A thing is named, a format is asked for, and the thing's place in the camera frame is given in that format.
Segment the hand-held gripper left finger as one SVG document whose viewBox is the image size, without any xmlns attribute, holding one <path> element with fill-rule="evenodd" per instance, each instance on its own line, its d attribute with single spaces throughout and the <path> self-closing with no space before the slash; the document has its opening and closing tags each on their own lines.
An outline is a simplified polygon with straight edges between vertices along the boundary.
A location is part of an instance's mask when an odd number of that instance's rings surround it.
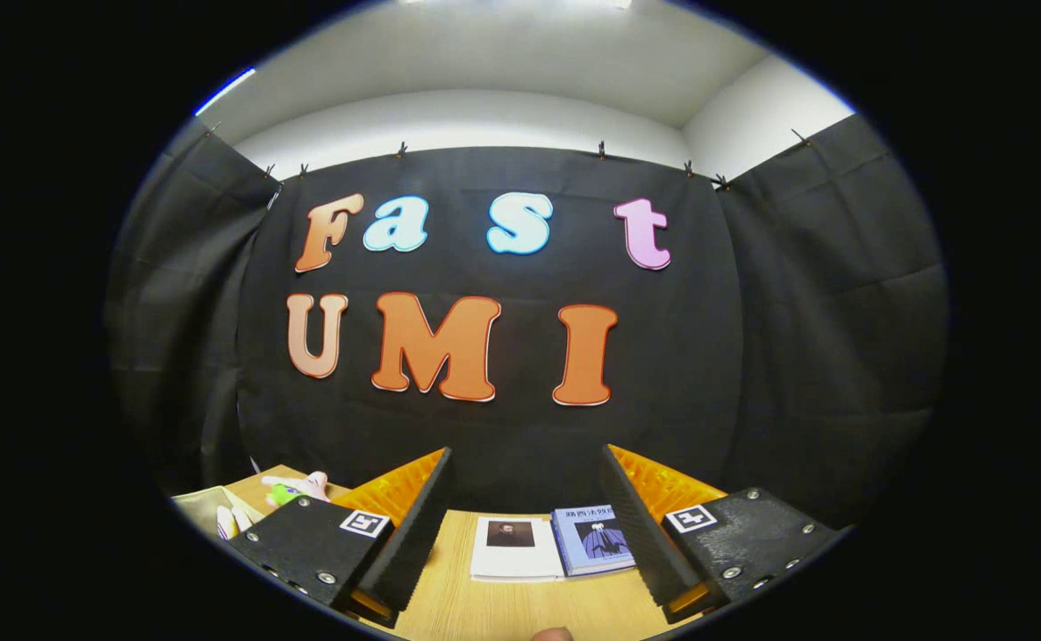
<svg viewBox="0 0 1041 641">
<path fill-rule="evenodd" d="M 452 451 L 443 447 L 335 499 L 288 499 L 230 544 L 321 607 L 393 629 L 417 588 L 451 490 Z"/>
</svg>

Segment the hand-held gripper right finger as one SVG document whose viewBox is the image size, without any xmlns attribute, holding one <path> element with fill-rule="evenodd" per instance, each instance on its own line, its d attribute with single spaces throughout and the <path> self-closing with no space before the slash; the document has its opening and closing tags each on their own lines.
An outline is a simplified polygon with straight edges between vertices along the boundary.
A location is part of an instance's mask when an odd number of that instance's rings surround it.
<svg viewBox="0 0 1041 641">
<path fill-rule="evenodd" d="M 608 443 L 600 483 L 667 623 L 751 599 L 850 534 L 760 487 L 723 492 Z"/>
</svg>

